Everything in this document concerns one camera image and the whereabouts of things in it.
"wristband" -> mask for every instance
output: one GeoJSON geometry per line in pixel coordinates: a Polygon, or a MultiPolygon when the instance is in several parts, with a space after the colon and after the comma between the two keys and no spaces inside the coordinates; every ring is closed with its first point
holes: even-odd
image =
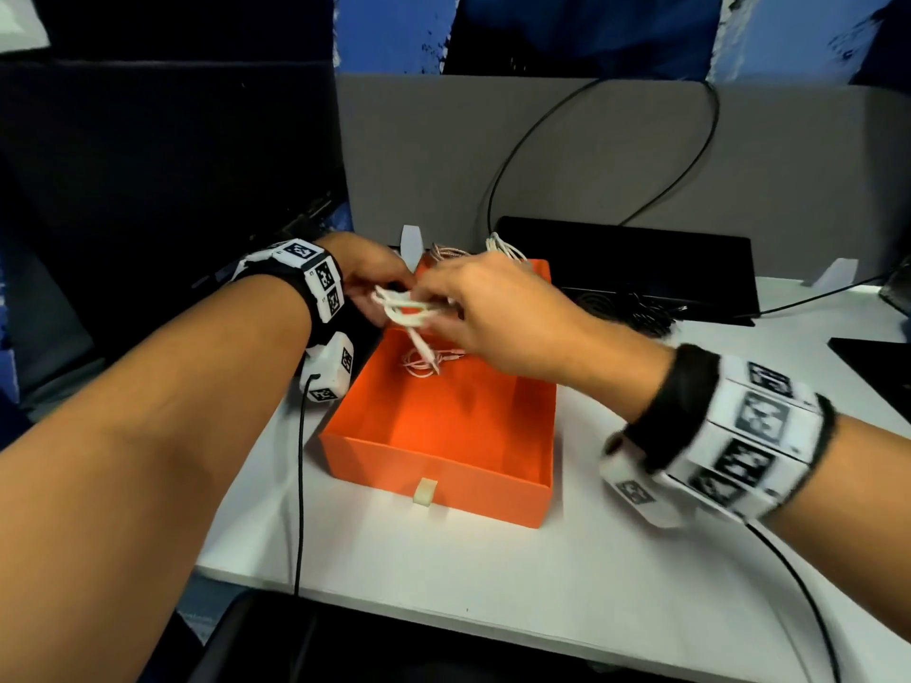
{"type": "Polygon", "coordinates": [[[335,333],[329,324],[344,305],[342,274],[328,251],[304,240],[288,240],[241,259],[232,280],[252,275],[279,277],[297,290],[310,309],[307,346],[323,345],[335,333]]]}
{"type": "Polygon", "coordinates": [[[605,458],[601,476],[655,525],[683,522],[669,520],[668,508],[646,504],[679,509],[687,505],[683,498],[749,522],[800,490],[836,420],[831,402],[802,382],[753,361],[682,346],[652,404],[610,442],[620,457],[605,458]],[[630,460],[639,476],[624,473],[630,460]],[[664,490],[672,493],[662,496],[664,490]]]}

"black wrist strap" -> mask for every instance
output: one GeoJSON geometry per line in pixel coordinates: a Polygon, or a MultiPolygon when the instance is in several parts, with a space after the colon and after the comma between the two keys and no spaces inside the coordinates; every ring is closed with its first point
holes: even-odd
{"type": "Polygon", "coordinates": [[[664,383],[624,435],[644,451],[649,474],[663,470],[686,448],[709,412],[721,357],[695,345],[680,345],[664,383]]]}
{"type": "Polygon", "coordinates": [[[301,295],[301,298],[307,303],[307,309],[310,311],[311,323],[310,339],[307,341],[308,348],[313,345],[325,345],[329,341],[329,338],[335,333],[335,323],[334,321],[324,323],[320,319],[319,308],[316,305],[316,297],[313,297],[313,292],[307,287],[307,283],[300,270],[286,266],[274,258],[267,258],[262,261],[249,263],[234,280],[237,281],[242,277],[256,275],[279,277],[296,289],[297,293],[301,295]]]}

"orange drawer box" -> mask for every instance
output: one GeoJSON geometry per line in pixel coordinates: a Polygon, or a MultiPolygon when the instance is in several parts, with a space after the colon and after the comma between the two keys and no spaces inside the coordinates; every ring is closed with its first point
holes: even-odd
{"type": "MultiPolygon", "coordinates": [[[[546,262],[533,265],[549,279],[546,262]]],[[[556,386],[471,355],[416,378],[402,367],[411,347],[407,333],[387,330],[320,434],[333,476],[406,496],[427,478],[435,504],[540,527],[553,491],[556,386]]]]}

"white table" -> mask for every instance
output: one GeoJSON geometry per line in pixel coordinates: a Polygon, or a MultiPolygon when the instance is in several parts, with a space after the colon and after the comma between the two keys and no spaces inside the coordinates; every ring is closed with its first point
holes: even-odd
{"type": "MultiPolygon", "coordinates": [[[[758,287],[766,308],[814,294],[790,280],[760,278],[758,287]]],[[[861,288],[755,328],[684,322],[674,339],[756,358],[814,384],[840,411],[911,436],[826,347],[833,336],[900,342],[901,319],[861,288]]],[[[225,497],[199,555],[203,574],[290,591],[298,398],[279,406],[225,497]]],[[[308,414],[305,435],[326,412],[308,414]]],[[[605,489],[599,449],[621,425],[597,402],[559,389],[554,499],[538,530],[340,482],[311,441],[306,596],[697,681],[831,681],[803,596],[755,537],[710,517],[687,533],[653,531],[605,489]]],[[[911,646],[787,554],[828,620],[844,681],[906,681],[911,646]]]]}

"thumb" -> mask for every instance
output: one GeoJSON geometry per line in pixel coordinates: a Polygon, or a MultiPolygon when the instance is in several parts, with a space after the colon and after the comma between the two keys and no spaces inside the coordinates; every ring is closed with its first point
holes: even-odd
{"type": "Polygon", "coordinates": [[[432,316],[421,328],[454,342],[465,351],[472,351],[471,330],[468,324],[453,314],[432,316]]]}

